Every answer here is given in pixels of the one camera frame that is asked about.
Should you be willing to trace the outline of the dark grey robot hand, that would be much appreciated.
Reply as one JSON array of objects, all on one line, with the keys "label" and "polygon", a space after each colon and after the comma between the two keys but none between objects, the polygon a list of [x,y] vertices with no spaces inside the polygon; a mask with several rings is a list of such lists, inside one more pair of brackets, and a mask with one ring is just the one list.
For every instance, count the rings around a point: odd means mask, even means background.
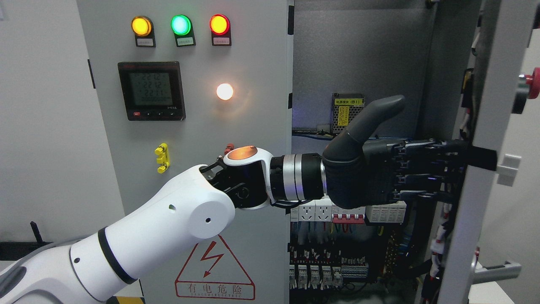
[{"label": "dark grey robot hand", "polygon": [[459,179],[467,143],[370,137],[403,111],[402,95],[368,104],[322,154],[327,194],[343,209],[434,199],[444,183]]}]

